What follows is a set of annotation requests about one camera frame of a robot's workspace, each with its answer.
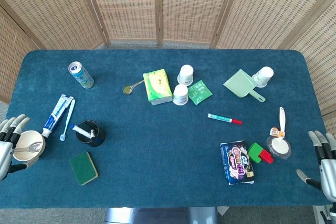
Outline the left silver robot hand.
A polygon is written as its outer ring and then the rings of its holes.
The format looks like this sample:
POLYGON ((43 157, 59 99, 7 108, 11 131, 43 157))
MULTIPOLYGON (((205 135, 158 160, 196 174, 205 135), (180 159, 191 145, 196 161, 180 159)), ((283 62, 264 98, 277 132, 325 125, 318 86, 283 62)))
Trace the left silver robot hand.
POLYGON ((29 120, 29 117, 21 114, 18 117, 5 119, 1 123, 1 180, 4 180, 8 174, 27 169, 30 166, 28 162, 12 164, 14 150, 29 120))

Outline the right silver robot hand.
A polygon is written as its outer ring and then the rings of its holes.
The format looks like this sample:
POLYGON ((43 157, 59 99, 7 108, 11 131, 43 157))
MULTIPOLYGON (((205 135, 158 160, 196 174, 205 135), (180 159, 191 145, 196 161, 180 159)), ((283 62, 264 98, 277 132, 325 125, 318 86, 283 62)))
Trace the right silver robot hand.
POLYGON ((296 173, 305 184, 321 190, 326 199, 335 204, 335 137, 319 131, 309 131, 308 135, 316 152, 321 181, 311 179, 300 169, 296 173))

